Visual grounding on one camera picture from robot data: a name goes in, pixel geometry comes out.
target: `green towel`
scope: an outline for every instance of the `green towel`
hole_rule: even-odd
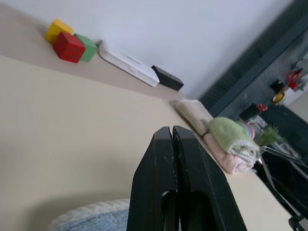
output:
[[[259,159],[259,146],[248,136],[247,131],[233,120],[224,117],[214,118],[209,124],[222,149],[251,163]]]

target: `red block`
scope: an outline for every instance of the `red block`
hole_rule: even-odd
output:
[[[60,59],[78,63],[86,47],[78,37],[61,32],[53,45],[53,49]]]

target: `green block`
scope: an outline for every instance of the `green block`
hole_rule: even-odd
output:
[[[74,35],[78,37],[86,47],[86,51],[83,53],[81,60],[89,62],[97,52],[98,47],[88,37],[77,33],[75,33]]]

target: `small plant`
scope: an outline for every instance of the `small plant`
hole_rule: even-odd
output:
[[[278,134],[278,128],[276,126],[268,126],[265,128],[264,133],[260,139],[260,146],[269,146],[274,144],[275,142],[283,142],[284,138],[282,138]]]

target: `beige towel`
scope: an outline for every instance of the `beige towel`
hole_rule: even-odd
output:
[[[203,136],[208,131],[208,124],[212,115],[198,100],[182,100],[175,105],[177,111],[188,120],[199,135]]]
[[[254,166],[254,163],[247,163],[236,155],[226,153],[211,133],[206,134],[204,140],[220,166],[228,173],[246,172]]]

